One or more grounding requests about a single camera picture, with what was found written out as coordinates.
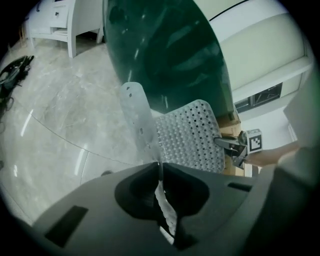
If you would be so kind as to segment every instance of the tile floor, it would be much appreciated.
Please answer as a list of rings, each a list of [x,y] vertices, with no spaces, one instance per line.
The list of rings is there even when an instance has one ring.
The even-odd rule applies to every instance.
[[[12,108],[2,117],[2,196],[14,215],[32,224],[48,207],[104,171],[138,165],[118,93],[120,82],[105,44],[77,38],[38,39],[34,49],[17,43],[4,57],[34,55]]]

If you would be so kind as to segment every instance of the black and white marker cube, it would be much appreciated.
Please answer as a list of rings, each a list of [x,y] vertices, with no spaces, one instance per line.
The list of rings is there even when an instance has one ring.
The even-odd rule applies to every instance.
[[[262,147],[262,132],[260,129],[253,129],[246,131],[247,138],[247,154],[259,152]]]

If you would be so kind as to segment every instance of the green surface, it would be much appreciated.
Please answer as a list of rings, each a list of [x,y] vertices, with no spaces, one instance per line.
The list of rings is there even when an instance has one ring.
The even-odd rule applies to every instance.
[[[143,86],[152,109],[202,99],[216,117],[234,110],[218,40],[192,0],[104,0],[103,10],[114,69],[121,82]]]

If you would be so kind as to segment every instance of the wall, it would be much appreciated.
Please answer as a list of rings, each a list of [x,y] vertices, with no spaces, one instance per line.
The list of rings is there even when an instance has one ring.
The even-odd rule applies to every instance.
[[[302,34],[289,14],[251,25],[224,40],[220,46],[232,90],[305,54]]]
[[[241,129],[262,131],[263,149],[275,149],[292,142],[289,134],[289,121],[284,114],[284,108],[241,122]]]
[[[224,10],[234,6],[242,0],[194,0],[204,16],[210,20]]]

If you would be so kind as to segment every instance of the drawer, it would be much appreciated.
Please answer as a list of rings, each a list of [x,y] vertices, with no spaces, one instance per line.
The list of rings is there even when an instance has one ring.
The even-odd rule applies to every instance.
[[[65,4],[54,5],[51,9],[50,27],[67,28],[69,7]]]

